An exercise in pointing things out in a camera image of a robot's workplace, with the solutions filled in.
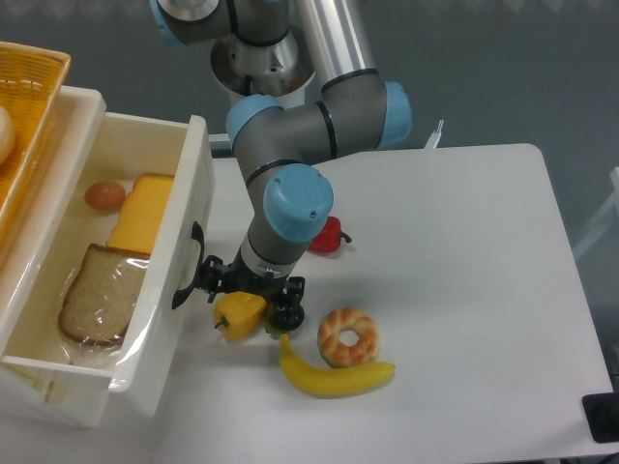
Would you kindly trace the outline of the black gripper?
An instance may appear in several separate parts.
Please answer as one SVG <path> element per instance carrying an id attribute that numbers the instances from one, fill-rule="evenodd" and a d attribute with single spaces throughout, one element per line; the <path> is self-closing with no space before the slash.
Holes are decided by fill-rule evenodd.
<path id="1" fill-rule="evenodd" d="M 194 287 L 208 294 L 209 304 L 219 293 L 238 291 L 260 296 L 268 304 L 279 304 L 273 307 L 273 327 L 277 331 L 292 331 L 296 328 L 296 314 L 289 306 L 301 305 L 305 283 L 301 276 L 281 274 L 271 268 L 256 273 L 240 255 L 230 264 L 224 264 L 216 255 L 208 255 L 197 267 Z"/>

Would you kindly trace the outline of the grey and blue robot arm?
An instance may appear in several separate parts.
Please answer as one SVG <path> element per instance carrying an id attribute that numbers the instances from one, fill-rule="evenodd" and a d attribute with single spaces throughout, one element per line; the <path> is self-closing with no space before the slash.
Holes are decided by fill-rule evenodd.
<path id="1" fill-rule="evenodd" d="M 404 140 L 408 96 L 380 77 L 353 1 L 155 1 L 151 10 L 177 44 L 215 40 L 212 61 L 229 64 L 240 95 L 225 126 L 254 215 L 234 260 L 201 259 L 193 286 L 261 296 L 269 325 L 291 332 L 305 317 L 293 269 L 334 202 L 316 166 Z"/>

